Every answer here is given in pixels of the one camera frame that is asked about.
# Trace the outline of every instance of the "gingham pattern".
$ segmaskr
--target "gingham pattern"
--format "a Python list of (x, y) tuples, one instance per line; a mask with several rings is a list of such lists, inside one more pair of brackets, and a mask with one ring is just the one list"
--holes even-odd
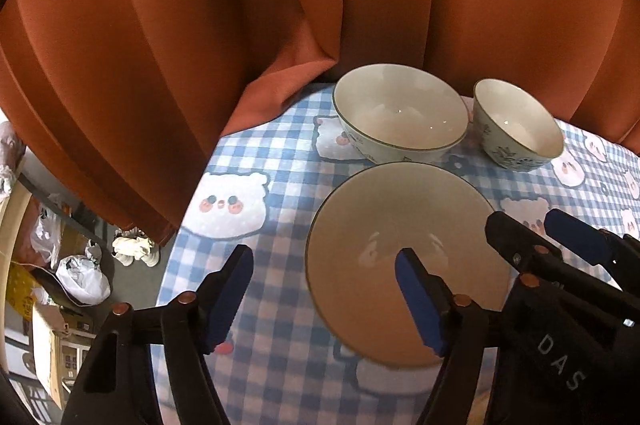
[[(220, 140), (208, 172), (268, 174), (268, 215), (257, 235), (239, 241), (213, 241), (181, 228), (168, 262), (158, 305), (221, 267), (238, 242), (254, 250), (255, 272), (232, 325), (230, 355), (207, 358), (212, 379), (234, 424), (409, 424), (414, 423), (427, 394), (393, 397), (368, 394), (353, 382), (353, 362), (335, 351), (336, 339), (316, 315), (306, 287), (305, 240), (312, 218), (329, 193), (371, 163), (320, 159), (314, 141), (314, 117), (335, 116), (330, 86), (315, 84), (285, 114), (260, 127)], [(469, 135), (447, 153), (440, 165), (462, 176), (500, 209), (504, 198), (545, 198), (550, 208), (620, 235), (621, 211), (640, 215), (623, 173), (640, 176), (638, 158), (604, 142), (607, 162), (584, 145), (588, 133), (564, 122), (566, 148), (585, 173), (582, 185), (563, 186), (552, 166), (533, 172), (511, 172), (493, 164)], [(566, 252), (566, 259), (604, 280), (610, 277)], [(174, 413), (164, 356), (154, 348), (158, 396), (166, 421)]]

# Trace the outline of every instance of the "ceramic bowl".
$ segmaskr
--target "ceramic bowl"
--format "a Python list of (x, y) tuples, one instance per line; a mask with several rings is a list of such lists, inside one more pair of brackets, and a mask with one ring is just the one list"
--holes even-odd
[(465, 137), (468, 123), (452, 87), (396, 64), (348, 72), (334, 88), (334, 105), (349, 140), (378, 164), (433, 162)]
[(564, 150), (562, 131), (549, 111), (502, 80), (486, 78), (474, 87), (474, 127), (482, 149), (506, 169), (528, 172)]
[(321, 318), (361, 357), (390, 367), (440, 361), (418, 335), (394, 261), (411, 247), (453, 293), (500, 310), (510, 266), (484, 237), (489, 202), (435, 166), (389, 163), (352, 176), (322, 204), (306, 242), (308, 287)]

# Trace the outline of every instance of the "orange curtain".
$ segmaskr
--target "orange curtain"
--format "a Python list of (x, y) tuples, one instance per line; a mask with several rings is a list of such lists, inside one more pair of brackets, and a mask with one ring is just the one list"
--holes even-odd
[(321, 73), (397, 62), (483, 76), (640, 151), (638, 0), (9, 0), (0, 105), (100, 215), (158, 241), (222, 134)]

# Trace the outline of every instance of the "bowl rim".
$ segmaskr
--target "bowl rim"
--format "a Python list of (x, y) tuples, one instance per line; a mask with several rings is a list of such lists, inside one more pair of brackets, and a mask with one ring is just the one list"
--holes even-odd
[[(316, 213), (314, 214), (314, 218), (311, 221), (311, 226), (309, 227), (309, 232), (306, 234), (306, 241), (305, 241), (305, 281), (306, 281), (306, 287), (307, 287), (307, 289), (309, 291), (309, 296), (311, 297), (311, 302), (314, 305), (314, 309), (315, 309), (316, 313), (318, 314), (318, 316), (322, 320), (322, 323), (329, 330), (329, 332), (331, 332), (331, 334), (334, 337), (336, 337), (340, 341), (341, 344), (345, 345), (346, 347), (348, 347), (349, 349), (351, 349), (352, 351), (354, 351), (356, 354), (360, 355), (363, 358), (369, 358), (369, 357), (366, 357), (365, 355), (363, 355), (358, 347), (354, 347), (350, 342), (345, 341), (344, 338), (341, 335), (336, 333), (334, 327), (329, 323), (329, 321), (326, 318), (326, 316), (324, 315), (324, 313), (322, 313), (322, 311), (320, 310), (320, 306), (318, 304), (318, 301), (316, 300), (316, 296), (314, 295), (314, 291), (311, 289), (311, 283), (309, 282), (309, 261), (308, 261), (309, 242), (311, 241), (311, 235), (313, 234), (314, 227), (315, 227), (316, 222), (318, 220), (318, 215), (320, 214), (320, 212), (324, 208), (325, 204), (340, 189), (341, 186), (347, 184), (352, 178), (354, 178), (354, 177), (356, 177), (356, 176), (358, 176), (360, 174), (363, 174), (364, 172), (367, 172), (368, 170), (377, 169), (379, 167), (390, 167), (390, 166), (402, 166), (402, 167), (418, 166), (418, 167), (421, 167), (421, 168), (429, 167), (431, 169), (440, 170), (445, 175), (449, 174), (450, 176), (453, 176), (456, 179), (459, 179), (460, 181), (465, 182), (468, 186), (470, 186), (473, 190), (475, 190), (475, 192), (482, 199), (484, 199), (484, 201), (486, 202), (487, 206), (489, 207), (489, 210), (490, 210), (489, 215), (493, 214), (496, 211), (494, 209), (494, 206), (491, 204), (491, 202), (489, 202), (489, 200), (486, 197), (484, 197), (484, 194), (482, 192), (480, 192), (480, 190), (475, 188), (475, 186), (473, 186), (471, 183), (466, 181), (464, 178), (461, 178), (460, 176), (454, 174), (453, 172), (449, 172), (447, 169), (443, 169), (443, 168), (435, 166), (433, 164), (419, 163), (419, 162), (412, 162), (412, 161), (393, 161), (393, 162), (390, 162), (390, 163), (382, 163), (380, 165), (373, 165), (372, 167), (367, 167), (366, 169), (359, 170), (353, 176), (349, 176), (342, 183), (340, 183), (340, 185), (336, 186), (329, 193), (329, 195), (324, 198), (324, 200), (322, 201), (322, 203), (320, 204), (320, 206), (316, 210)], [(414, 364), (411, 364), (411, 365), (408, 365), (408, 364), (405, 365), (405, 364), (402, 364), (402, 363), (381, 362), (379, 359), (376, 360), (376, 359), (369, 358), (369, 360), (373, 360), (373, 361), (379, 363), (380, 365), (384, 365), (385, 367), (390, 367), (392, 369), (428, 369), (430, 367), (436, 367), (438, 365), (437, 363), (414, 363)]]
[[(369, 134), (367, 134), (366, 132), (364, 132), (362, 129), (357, 128), (353, 123), (351, 123), (345, 115), (343, 115), (340, 112), (340, 109), (338, 109), (338, 104), (335, 101), (335, 91), (338, 88), (338, 85), (340, 84), (340, 82), (342, 81), (342, 79), (344, 79), (345, 77), (347, 77), (349, 74), (351, 74), (353, 71), (358, 71), (359, 69), (364, 69), (364, 68), (370, 68), (372, 66), (394, 66), (396, 68), (406, 68), (406, 69), (413, 69), (414, 71), (420, 71), (423, 72), (425, 74), (428, 74), (430, 76), (432, 76), (433, 78), (435, 78), (436, 80), (441, 81), (446, 87), (449, 87), (450, 90), (452, 90), (457, 96), (458, 99), (460, 100), (460, 102), (462, 103), (462, 106), (465, 108), (465, 116), (466, 116), (466, 125), (465, 125), (465, 129), (462, 132), (462, 134), (456, 138), (455, 140), (453, 140), (451, 143), (447, 143), (444, 145), (441, 145), (440, 147), (429, 147), (429, 148), (419, 148), (419, 147), (402, 147), (399, 145), (394, 145), (393, 143), (389, 143), (386, 141), (382, 141), (379, 140), (378, 138), (374, 138), (372, 136), (370, 136)], [(387, 146), (387, 147), (391, 147), (394, 149), (398, 149), (398, 150), (406, 150), (406, 151), (413, 151), (413, 152), (431, 152), (431, 151), (436, 151), (436, 150), (443, 150), (443, 149), (448, 149), (450, 147), (453, 147), (453, 145), (457, 145), (458, 143), (460, 143), (466, 136), (466, 133), (468, 132), (468, 128), (469, 128), (469, 123), (468, 123), (468, 109), (466, 108), (466, 103), (464, 100), (462, 100), (462, 97), (460, 96), (460, 94), (453, 88), (451, 87), (449, 84), (447, 84), (447, 82), (445, 82), (443, 79), (438, 78), (435, 74), (431, 74), (428, 71), (424, 71), (423, 69), (418, 69), (418, 68), (412, 68), (412, 66), (405, 66), (402, 64), (391, 64), (391, 63), (384, 63), (384, 62), (380, 62), (378, 64), (367, 64), (366, 66), (358, 66), (357, 68), (353, 68), (351, 69), (351, 71), (345, 72), (340, 79), (338, 79), (338, 81), (336, 82), (336, 84), (334, 85), (334, 90), (332, 90), (331, 92), (331, 99), (334, 102), (334, 109), (335, 112), (338, 113), (338, 116), (340, 117), (340, 119), (345, 122), (349, 127), (351, 127), (355, 132), (362, 134), (363, 136), (366, 136), (367, 138), (369, 138), (370, 140), (376, 142), (376, 143), (380, 143), (381, 145)]]
[[(486, 109), (482, 106), (482, 102), (478, 100), (478, 97), (476, 96), (476, 88), (478, 87), (478, 85), (480, 85), (482, 82), (500, 82), (501, 84), (507, 84), (510, 87), (516, 88), (517, 90), (519, 90), (520, 92), (524, 93), (524, 95), (528, 96), (531, 100), (533, 100), (535, 103), (537, 103), (540, 107), (542, 107), (542, 109), (545, 111), (546, 113), (546, 117), (549, 118), (553, 124), (556, 126), (556, 134), (559, 136), (560, 141), (562, 142), (562, 146), (560, 149), (560, 152), (558, 154), (555, 154), (553, 156), (548, 156), (548, 155), (544, 155), (541, 154), (540, 152), (536, 152), (534, 150), (531, 150), (529, 147), (527, 147), (526, 145), (524, 145), (524, 143), (522, 143), (520, 140), (518, 140), (517, 138), (514, 138), (511, 134), (509, 134), (507, 131), (505, 131), (502, 127), (500, 127), (500, 125), (498, 124), (498, 122), (495, 121), (494, 118), (492, 118), (492, 116), (489, 115), (489, 113), (486, 111)], [(476, 105), (476, 103), (478, 104), (478, 107), (480, 109), (482, 109), (482, 112), (484, 112), (484, 114), (486, 115), (486, 117), (488, 119), (490, 119), (492, 122), (494, 122), (494, 125), (496, 127), (498, 127), (502, 132), (504, 132), (509, 138), (511, 138), (512, 140), (514, 140), (514, 142), (516, 142), (518, 145), (520, 145), (522, 148), (524, 148), (525, 150), (529, 151), (530, 153), (534, 154), (535, 156), (540, 156), (541, 158), (544, 159), (548, 159), (548, 160), (553, 160), (558, 158), (559, 156), (562, 155), (562, 152), (564, 152), (564, 134), (562, 133), (562, 129), (560, 129), (560, 126), (556, 123), (556, 118), (554, 118), (554, 116), (548, 111), (548, 109), (542, 105), (542, 103), (540, 101), (538, 101), (538, 99), (533, 96), (532, 94), (528, 93), (527, 91), (525, 91), (523, 88), (518, 87), (515, 84), (511, 84), (511, 82), (507, 82), (506, 80), (500, 80), (500, 78), (481, 78), (480, 80), (478, 80), (475, 84), (474, 84), (474, 106)]]

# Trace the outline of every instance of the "white letter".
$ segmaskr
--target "white letter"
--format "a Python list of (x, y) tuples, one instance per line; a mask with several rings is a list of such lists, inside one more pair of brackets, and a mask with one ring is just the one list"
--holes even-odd
[[(548, 347), (545, 349), (545, 341), (548, 344)], [(541, 340), (541, 342), (538, 344), (538, 350), (540, 351), (540, 353), (542, 353), (543, 355), (546, 355), (549, 351), (551, 351), (551, 348), (554, 346), (554, 339), (551, 338), (551, 335), (545, 335), (545, 337)]]
[(556, 361), (551, 362), (551, 365), (555, 365), (558, 368), (558, 375), (562, 375), (562, 370), (564, 369), (566, 359), (567, 355), (564, 355), (564, 357), (560, 357)]
[(578, 376), (582, 379), (587, 378), (586, 376), (583, 375), (581, 371), (576, 371), (573, 376), (574, 381), (572, 383), (571, 382), (566, 383), (566, 386), (569, 388), (569, 391), (575, 391), (576, 389), (578, 389), (578, 384), (580, 383), (578, 381)]

